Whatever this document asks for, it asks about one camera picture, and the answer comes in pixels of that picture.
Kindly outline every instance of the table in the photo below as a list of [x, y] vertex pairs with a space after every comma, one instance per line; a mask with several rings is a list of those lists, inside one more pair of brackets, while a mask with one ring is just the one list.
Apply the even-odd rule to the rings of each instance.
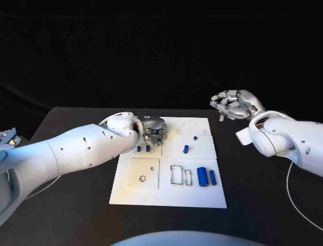
[[[51, 110], [31, 143], [76, 127], [99, 124], [117, 112], [210, 119], [228, 209], [110, 205], [119, 158], [61, 177], [25, 201], [0, 227], [0, 245], [112, 245], [146, 233], [191, 230], [223, 233], [267, 245], [323, 245], [323, 232], [306, 221], [288, 197], [290, 161], [243, 146], [236, 132], [246, 120], [220, 122], [217, 110]], [[293, 167], [290, 192], [298, 207], [323, 227], [323, 178]]]

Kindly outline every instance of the blue object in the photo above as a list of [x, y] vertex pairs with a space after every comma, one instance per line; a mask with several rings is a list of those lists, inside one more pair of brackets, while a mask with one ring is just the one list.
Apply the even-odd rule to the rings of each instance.
[[200, 186], [207, 187], [210, 185], [208, 181], [208, 170], [205, 168], [197, 169]]
[[185, 153], [185, 154], [189, 153], [189, 146], [188, 146], [188, 145], [185, 145], [184, 153]]
[[215, 171], [214, 171], [214, 170], [210, 171], [210, 175], [211, 175], [213, 185], [217, 185], [217, 181], [215, 181]]

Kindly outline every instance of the black curtain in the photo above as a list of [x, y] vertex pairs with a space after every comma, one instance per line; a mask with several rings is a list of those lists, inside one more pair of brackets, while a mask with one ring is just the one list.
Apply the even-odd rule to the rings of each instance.
[[31, 138], [55, 106], [211, 109], [233, 89], [323, 122], [323, 1], [249, 2], [2, 5], [0, 131]]

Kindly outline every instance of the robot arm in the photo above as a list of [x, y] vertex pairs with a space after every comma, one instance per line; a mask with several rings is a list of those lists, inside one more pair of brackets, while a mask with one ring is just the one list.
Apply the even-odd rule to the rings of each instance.
[[250, 120], [249, 128], [237, 133], [243, 145], [254, 143], [263, 155], [289, 158], [301, 168], [323, 177], [323, 124], [296, 121], [277, 111], [266, 111], [260, 100], [246, 90], [220, 93], [211, 105], [220, 110], [221, 121], [226, 115]]
[[130, 152], [142, 137], [153, 146], [161, 145], [156, 131], [166, 138], [162, 118], [136, 117], [126, 112], [102, 125], [78, 127], [47, 141], [0, 151], [0, 226], [31, 192], [47, 181], [93, 168]]

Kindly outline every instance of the white board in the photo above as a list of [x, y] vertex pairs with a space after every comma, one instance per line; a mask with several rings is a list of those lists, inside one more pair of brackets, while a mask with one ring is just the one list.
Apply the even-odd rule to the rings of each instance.
[[[164, 117], [164, 119], [168, 124], [168, 139], [164, 140], [164, 145], [156, 147], [161, 149], [153, 150], [152, 147], [151, 152], [133, 150], [120, 155], [110, 204], [227, 208], [210, 121], [207, 118]], [[181, 150], [184, 154], [185, 143], [189, 143], [191, 146], [189, 153], [179, 156]], [[158, 189], [145, 189], [142, 184], [145, 182], [136, 182], [138, 188], [129, 188], [127, 180], [133, 176], [130, 173], [133, 159], [159, 160]], [[182, 166], [182, 185], [171, 183], [171, 166]], [[215, 171], [215, 186], [211, 183], [211, 177], [210, 186], [200, 186], [197, 174], [200, 167], [207, 168], [208, 176], [210, 170]], [[191, 170], [192, 186], [187, 186], [185, 170]]]

